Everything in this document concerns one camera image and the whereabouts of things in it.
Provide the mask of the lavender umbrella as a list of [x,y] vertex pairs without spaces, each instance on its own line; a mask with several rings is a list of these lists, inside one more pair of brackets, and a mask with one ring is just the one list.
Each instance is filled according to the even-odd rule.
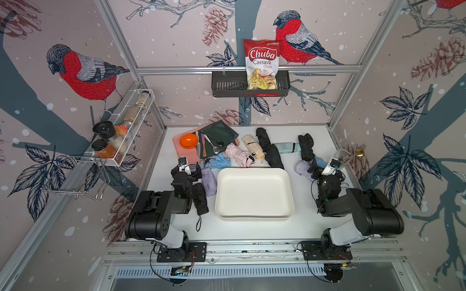
[[314,181],[312,174],[308,172],[309,168],[310,168],[310,165],[306,161],[299,161],[296,164],[294,170],[301,177],[305,177],[306,179],[310,181]]
[[210,166],[205,166],[201,170],[201,183],[205,189],[207,197],[212,197],[217,194],[217,181],[212,173]]

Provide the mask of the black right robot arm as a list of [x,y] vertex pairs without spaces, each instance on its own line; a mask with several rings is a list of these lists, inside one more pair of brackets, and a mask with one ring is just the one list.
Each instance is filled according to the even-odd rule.
[[344,247],[372,236],[400,235],[405,229],[399,212],[379,189],[345,189],[341,195],[344,175],[335,169],[324,169],[313,162],[307,172],[317,181],[317,212],[323,217],[351,219],[342,225],[326,229],[321,236],[324,249]]

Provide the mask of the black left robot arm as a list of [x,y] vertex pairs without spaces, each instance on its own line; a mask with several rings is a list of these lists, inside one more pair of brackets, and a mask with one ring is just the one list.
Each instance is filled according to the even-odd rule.
[[171,216],[185,215],[194,206],[199,217],[209,212],[198,164],[179,164],[171,170],[172,190],[139,194],[125,224],[127,239],[155,241],[167,251],[186,253],[189,238],[185,231],[171,225]]

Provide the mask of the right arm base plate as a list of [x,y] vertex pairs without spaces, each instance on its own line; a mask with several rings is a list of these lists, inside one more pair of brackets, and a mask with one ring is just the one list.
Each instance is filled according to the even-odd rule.
[[353,256],[349,246],[323,246],[320,241],[301,241],[298,250],[306,261],[351,261]]

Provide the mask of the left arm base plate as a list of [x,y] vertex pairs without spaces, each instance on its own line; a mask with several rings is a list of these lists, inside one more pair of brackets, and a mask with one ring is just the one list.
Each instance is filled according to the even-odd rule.
[[205,262],[206,242],[189,242],[179,249],[160,247],[157,254],[158,263]]

